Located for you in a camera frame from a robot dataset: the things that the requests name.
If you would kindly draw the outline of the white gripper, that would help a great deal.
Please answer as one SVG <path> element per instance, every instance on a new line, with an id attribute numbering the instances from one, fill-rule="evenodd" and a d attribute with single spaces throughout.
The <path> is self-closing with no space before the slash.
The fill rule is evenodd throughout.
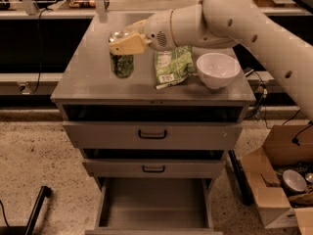
<path id="1" fill-rule="evenodd" d="M 173 11 L 155 13 L 147 20 L 141 20 L 125 26 L 130 33 L 120 38 L 109 39 L 110 51 L 114 55 L 135 55 L 143 53 L 148 46 L 157 51 L 168 51 L 176 48 L 173 40 L 171 18 Z"/>

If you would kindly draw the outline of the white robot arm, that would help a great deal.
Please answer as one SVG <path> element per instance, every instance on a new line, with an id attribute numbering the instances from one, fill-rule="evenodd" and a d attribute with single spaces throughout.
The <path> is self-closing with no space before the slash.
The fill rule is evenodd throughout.
<path id="1" fill-rule="evenodd" d="M 313 119 L 313 46 L 270 20 L 252 0 L 202 0 L 161 11 L 123 29 L 110 43 L 115 55 L 178 46 L 244 46 L 275 78 L 308 118 Z"/>

